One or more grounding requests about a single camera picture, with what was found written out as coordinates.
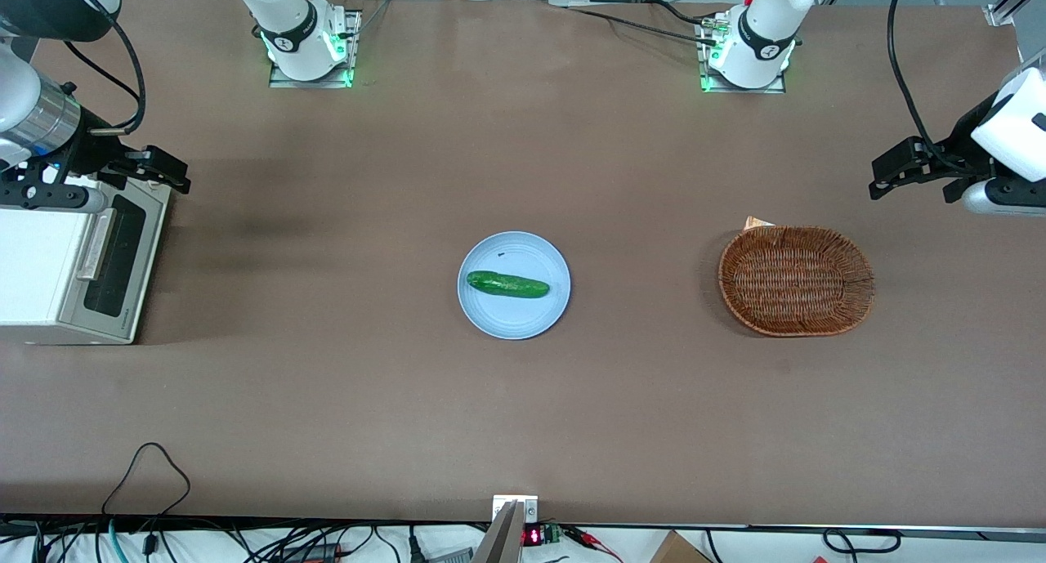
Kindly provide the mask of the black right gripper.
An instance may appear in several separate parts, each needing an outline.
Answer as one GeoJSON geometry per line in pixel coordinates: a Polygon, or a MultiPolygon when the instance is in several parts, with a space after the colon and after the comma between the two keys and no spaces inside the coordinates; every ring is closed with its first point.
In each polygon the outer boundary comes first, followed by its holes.
{"type": "Polygon", "coordinates": [[[41,147],[3,142],[1,205],[23,212],[101,212],[107,197],[96,176],[104,168],[190,192],[187,164],[160,147],[85,142],[45,153],[41,147]]]}

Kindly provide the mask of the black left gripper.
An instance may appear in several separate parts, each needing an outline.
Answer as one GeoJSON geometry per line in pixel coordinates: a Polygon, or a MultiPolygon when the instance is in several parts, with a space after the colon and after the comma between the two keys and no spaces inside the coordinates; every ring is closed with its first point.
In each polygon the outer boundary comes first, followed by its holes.
{"type": "Polygon", "coordinates": [[[907,137],[873,161],[874,180],[869,197],[878,201],[896,188],[920,184],[929,164],[932,180],[946,179],[945,202],[964,205],[998,205],[997,168],[993,156],[972,138],[972,132],[990,115],[993,97],[984,98],[954,123],[948,137],[933,141],[920,121],[920,137],[907,137]]]}

